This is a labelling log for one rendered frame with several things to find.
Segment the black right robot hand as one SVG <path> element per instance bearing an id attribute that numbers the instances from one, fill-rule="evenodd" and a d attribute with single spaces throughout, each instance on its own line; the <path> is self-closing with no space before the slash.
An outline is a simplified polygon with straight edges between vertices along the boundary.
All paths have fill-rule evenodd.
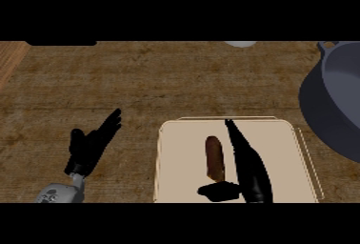
<path id="1" fill-rule="evenodd" d="M 237 183 L 215 182 L 200 186 L 196 193 L 210 202 L 234 200 L 243 196 L 246 203 L 271 203 L 272 189 L 261 157 L 240 133 L 231 119 L 224 121 L 232 149 Z"/>

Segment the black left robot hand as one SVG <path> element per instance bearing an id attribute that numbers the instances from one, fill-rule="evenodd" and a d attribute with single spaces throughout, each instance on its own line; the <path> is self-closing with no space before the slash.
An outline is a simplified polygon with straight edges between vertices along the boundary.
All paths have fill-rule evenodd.
<path id="1" fill-rule="evenodd" d="M 98 163 L 104 148 L 113 135 L 120 129 L 120 110 L 116 109 L 104 119 L 101 126 L 88 134 L 81 129 L 70 131 L 69 161 L 64 174 L 73 173 L 86 176 Z"/>

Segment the brown sweet potato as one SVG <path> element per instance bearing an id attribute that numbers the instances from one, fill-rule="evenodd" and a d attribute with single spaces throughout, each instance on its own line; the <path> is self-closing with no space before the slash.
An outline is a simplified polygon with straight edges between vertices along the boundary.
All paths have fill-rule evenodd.
<path id="1" fill-rule="evenodd" d="M 225 180 L 225 165 L 222 145 L 215 136 L 207 136 L 204 140 L 204 155 L 206 155 L 206 176 L 215 181 Z"/>

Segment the beige rectangular tray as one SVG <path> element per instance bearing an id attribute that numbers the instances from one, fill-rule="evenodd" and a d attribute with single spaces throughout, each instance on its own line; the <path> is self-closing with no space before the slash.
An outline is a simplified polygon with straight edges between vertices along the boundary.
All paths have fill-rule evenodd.
<path id="1" fill-rule="evenodd" d="M 255 149 L 277 203 L 315 203 L 324 198 L 300 130 L 272 116 L 234 116 L 234 125 Z M 153 201 L 204 203 L 197 188 L 206 176 L 204 139 L 216 136 L 224 152 L 224 180 L 235 182 L 232 149 L 221 116 L 181 117 L 159 128 Z"/>

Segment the black flat appliance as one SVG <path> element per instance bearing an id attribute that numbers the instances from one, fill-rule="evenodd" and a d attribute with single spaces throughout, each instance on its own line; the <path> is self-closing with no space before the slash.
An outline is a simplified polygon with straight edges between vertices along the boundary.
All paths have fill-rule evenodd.
<path id="1" fill-rule="evenodd" d="M 44 40 L 27 40 L 24 41 L 30 46 L 94 46 L 97 44 L 97 41 L 44 41 Z"/>

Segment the dark grey pot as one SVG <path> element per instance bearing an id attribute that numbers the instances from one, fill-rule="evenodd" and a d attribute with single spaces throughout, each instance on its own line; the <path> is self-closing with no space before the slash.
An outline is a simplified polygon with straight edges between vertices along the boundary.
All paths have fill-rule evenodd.
<path id="1" fill-rule="evenodd" d="M 300 113 L 315 136 L 360 163 L 360 41 L 317 42 L 320 59 L 297 92 Z"/>

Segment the white round object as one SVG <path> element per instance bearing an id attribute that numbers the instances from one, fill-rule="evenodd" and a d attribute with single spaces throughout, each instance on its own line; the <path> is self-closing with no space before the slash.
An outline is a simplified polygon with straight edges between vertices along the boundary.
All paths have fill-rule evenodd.
<path id="1" fill-rule="evenodd" d="M 224 41 L 231 47 L 246 48 L 255 44 L 255 41 Z"/>

